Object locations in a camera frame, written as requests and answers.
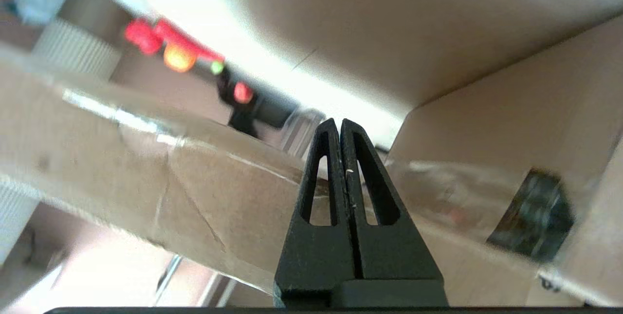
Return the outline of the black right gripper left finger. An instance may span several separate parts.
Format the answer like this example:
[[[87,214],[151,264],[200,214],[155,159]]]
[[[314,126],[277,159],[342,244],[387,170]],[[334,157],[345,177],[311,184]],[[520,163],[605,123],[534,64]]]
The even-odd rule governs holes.
[[[362,307],[357,202],[346,136],[329,119],[316,128],[274,278],[277,307]],[[311,222],[321,159],[329,171],[329,225]]]

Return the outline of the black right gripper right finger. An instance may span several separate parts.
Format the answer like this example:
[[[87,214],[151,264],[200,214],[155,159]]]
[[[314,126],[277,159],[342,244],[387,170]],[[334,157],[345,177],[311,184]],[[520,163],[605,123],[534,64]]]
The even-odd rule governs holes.
[[[340,139],[355,273],[336,306],[447,307],[442,273],[367,133],[345,119]]]

